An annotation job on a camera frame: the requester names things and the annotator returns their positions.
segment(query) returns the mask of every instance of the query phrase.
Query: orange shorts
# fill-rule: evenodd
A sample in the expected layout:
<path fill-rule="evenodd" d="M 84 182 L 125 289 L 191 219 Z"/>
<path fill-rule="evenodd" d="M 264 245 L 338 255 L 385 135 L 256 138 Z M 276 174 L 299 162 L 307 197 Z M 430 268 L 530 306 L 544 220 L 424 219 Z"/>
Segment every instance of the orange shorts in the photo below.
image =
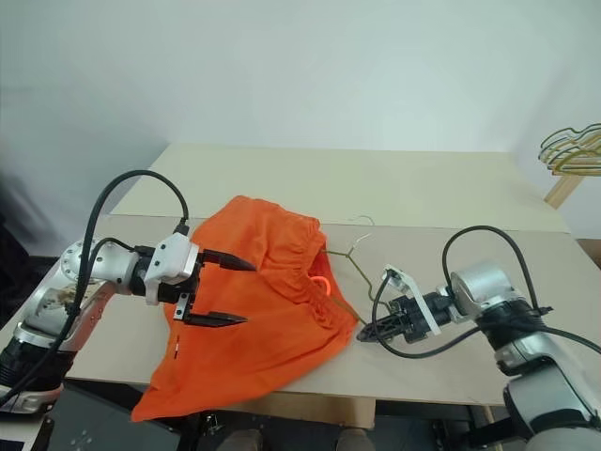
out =
<path fill-rule="evenodd" d="M 167 304 L 167 350 L 131 413 L 134 421 L 261 397 L 331 359 L 356 325 L 322 252 L 326 236 L 317 219 L 238 196 L 200 225 L 193 241 L 257 268 L 207 265 L 193 313 L 220 311 L 248 322 L 217 329 L 185 325 L 172 320 L 175 307 Z M 330 281 L 330 296 L 311 280 L 316 275 Z"/>

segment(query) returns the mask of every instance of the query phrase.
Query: wooden table leg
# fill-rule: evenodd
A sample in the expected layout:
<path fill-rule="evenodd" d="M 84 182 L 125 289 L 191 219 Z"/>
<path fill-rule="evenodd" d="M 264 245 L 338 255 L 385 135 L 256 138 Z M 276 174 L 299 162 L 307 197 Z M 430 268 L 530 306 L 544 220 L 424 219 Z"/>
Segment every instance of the wooden table leg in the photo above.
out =
<path fill-rule="evenodd" d="M 582 182 L 584 176 L 562 176 L 557 183 L 551 188 L 545 197 L 547 202 L 554 209 L 558 209 L 567 196 L 569 196 L 577 186 Z"/>

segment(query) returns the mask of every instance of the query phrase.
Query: cable connector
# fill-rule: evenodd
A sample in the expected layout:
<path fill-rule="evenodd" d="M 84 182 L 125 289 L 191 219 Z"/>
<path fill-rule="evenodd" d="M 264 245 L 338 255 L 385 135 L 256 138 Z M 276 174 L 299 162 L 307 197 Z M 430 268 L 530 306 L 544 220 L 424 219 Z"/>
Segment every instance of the cable connector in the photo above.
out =
<path fill-rule="evenodd" d="M 173 230 L 173 233 L 181 233 L 184 237 L 188 236 L 188 232 L 190 232 L 190 226 L 186 223 L 179 223 Z"/>

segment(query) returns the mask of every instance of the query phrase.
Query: table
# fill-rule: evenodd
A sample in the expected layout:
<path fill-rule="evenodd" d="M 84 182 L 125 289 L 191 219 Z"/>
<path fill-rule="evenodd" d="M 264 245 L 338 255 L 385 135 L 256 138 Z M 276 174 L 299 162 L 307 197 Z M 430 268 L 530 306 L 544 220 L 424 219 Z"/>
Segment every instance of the table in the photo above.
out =
<path fill-rule="evenodd" d="M 555 308 L 547 324 L 601 342 L 599 270 L 569 235 L 559 213 L 517 173 L 510 155 L 172 145 L 151 169 L 186 195 L 193 227 L 233 195 L 247 194 L 319 217 L 332 250 L 346 251 L 356 238 L 372 233 L 354 257 L 374 283 L 384 264 L 391 263 L 429 291 L 443 281 L 440 253 L 458 228 L 499 226 L 522 248 L 541 305 Z M 366 222 L 355 218 L 362 214 L 373 218 L 376 226 L 360 225 Z M 98 235 L 153 245 L 171 233 L 179 215 L 169 190 L 156 180 L 141 179 L 101 221 Z M 450 265 L 460 269 L 483 258 L 498 261 L 525 291 L 510 249 L 491 234 L 463 237 L 450 254 Z M 347 300 L 368 319 L 371 305 L 362 279 L 343 258 L 332 257 L 331 262 Z M 430 349 L 468 327 L 450 325 L 441 336 L 411 346 L 398 339 L 395 346 L 415 352 Z M 11 330 L 9 324 L 0 339 L 8 340 Z M 69 376 L 147 383 L 162 358 L 167 333 L 160 308 L 116 296 Z M 597 356 L 578 345 L 566 346 L 601 381 Z M 495 405 L 502 404 L 505 382 L 492 349 L 476 335 L 420 361 L 401 360 L 378 345 L 353 341 L 283 391 Z"/>

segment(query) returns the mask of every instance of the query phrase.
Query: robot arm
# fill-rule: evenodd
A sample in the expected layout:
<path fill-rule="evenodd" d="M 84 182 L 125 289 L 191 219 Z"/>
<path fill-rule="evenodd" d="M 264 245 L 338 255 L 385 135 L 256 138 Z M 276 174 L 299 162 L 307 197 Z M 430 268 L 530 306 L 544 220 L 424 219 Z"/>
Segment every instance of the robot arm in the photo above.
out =
<path fill-rule="evenodd" d="M 557 443 L 569 435 L 572 444 L 582 446 L 572 449 L 601 448 L 601 401 L 594 385 L 563 347 L 538 331 L 546 329 L 545 323 L 500 268 L 481 263 L 453 272 L 449 288 L 424 296 L 407 274 L 391 266 L 385 270 L 390 286 L 411 291 L 414 298 L 393 300 L 396 312 L 375 323 L 380 337 L 372 323 L 360 332 L 361 341 L 402 334 L 412 343 L 436 332 L 429 325 L 432 319 L 438 326 L 474 321 L 495 351 L 499 369 L 513 377 L 503 397 L 516 433 L 531 440 L 529 450 L 565 449 L 548 445 L 557 439 L 558 431 L 564 433 L 559 432 Z"/>
<path fill-rule="evenodd" d="M 27 391 L 11 397 L 0 412 L 31 414 L 52 408 L 62 391 L 62 381 L 77 352 L 84 346 L 114 294 L 146 296 L 146 303 L 176 303 L 175 320 L 205 327 L 224 327 L 244 322 L 235 315 L 209 312 L 195 315 L 192 307 L 205 263 L 222 268 L 253 271 L 250 263 L 217 251 L 199 252 L 198 246 L 181 233 L 174 233 L 152 247 L 126 249 L 111 241 L 100 244 L 80 313 L 56 354 L 37 372 Z M 79 261 L 80 241 L 56 261 L 25 302 L 23 318 L 0 354 L 0 397 L 20 381 L 44 356 L 65 325 L 72 308 Z"/>

